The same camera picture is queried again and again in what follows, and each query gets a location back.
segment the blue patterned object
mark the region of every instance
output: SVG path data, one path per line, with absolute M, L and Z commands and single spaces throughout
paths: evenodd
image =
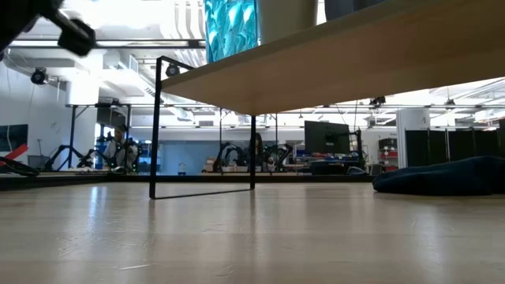
M 207 61 L 258 46 L 256 0 L 206 0 Z

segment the dark blue bean bag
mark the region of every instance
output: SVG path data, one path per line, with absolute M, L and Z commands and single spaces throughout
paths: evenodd
M 423 196 L 484 196 L 505 193 L 505 159 L 476 157 L 381 174 L 377 192 Z

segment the wooden floor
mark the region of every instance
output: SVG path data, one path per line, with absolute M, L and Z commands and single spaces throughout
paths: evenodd
M 504 283 L 505 196 L 394 196 L 370 184 L 259 185 L 158 201 L 132 183 L 0 192 L 0 279 Z

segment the black metal table leg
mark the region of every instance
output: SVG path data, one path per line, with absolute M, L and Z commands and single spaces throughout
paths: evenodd
M 206 196 L 206 195 L 213 195 L 213 194 L 220 194 L 220 193 L 231 193 L 231 192 L 245 192 L 245 191 L 250 191 L 254 189 L 254 170 L 256 169 L 254 166 L 251 167 L 251 187 L 250 189 L 238 189 L 238 190 L 228 190 L 228 191 L 221 191 L 221 192 L 205 192 L 205 193 L 194 193 L 194 194 L 185 194 L 185 195 L 177 195 L 177 196 L 164 196 L 164 197 L 156 197 L 156 165 L 158 161 L 158 139 L 159 139 L 159 108 L 161 106 L 161 89 L 162 89 L 162 82 L 161 82 L 161 68 L 162 68 L 162 63 L 163 62 L 169 62 L 173 63 L 176 65 L 179 65 L 182 68 L 186 69 L 194 69 L 191 66 L 188 66 L 186 64 L 183 64 L 181 62 L 178 62 L 172 58 L 168 58 L 166 56 L 162 56 L 160 58 L 156 59 L 156 82 L 155 82 L 155 111 L 154 111 L 154 118 L 153 118 L 153 123 L 152 123 L 152 150 L 151 150 L 151 175 L 149 177 L 149 198 L 152 200 L 163 200 L 163 199 L 173 199 L 173 198 L 181 198 L 181 197 L 191 197 L 191 196 Z M 252 137 L 252 142 L 253 145 L 255 145 L 256 141 L 256 117 L 252 117 L 253 125 L 251 128 L 251 137 Z M 251 147 L 251 151 L 253 154 L 254 152 L 254 147 Z M 252 155 L 252 162 L 254 162 L 255 155 Z
M 72 167 L 72 149 L 73 149 L 73 134 L 75 133 L 75 128 L 76 128 L 76 110 L 77 106 L 72 106 L 72 122 L 70 126 L 70 149 L 69 149 L 69 168 Z
M 256 115 L 251 115 L 251 144 L 249 146 L 251 163 L 249 165 L 251 190 L 256 188 Z

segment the security camera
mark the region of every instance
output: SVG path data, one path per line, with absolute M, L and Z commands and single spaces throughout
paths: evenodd
M 35 72 L 32 74 L 32 83 L 38 84 L 39 86 L 44 86 L 49 81 L 49 76 L 46 73 L 46 69 L 43 67 L 36 68 Z
M 370 106 L 380 107 L 386 103 L 385 97 L 376 97 L 374 99 L 370 99 Z
M 172 63 L 170 63 L 170 65 L 168 66 L 168 68 L 166 69 L 166 72 L 165 72 L 165 74 L 168 77 L 173 77 L 173 76 L 179 75 L 180 73 L 181 73 L 181 69 L 179 68 L 179 66 L 172 64 Z

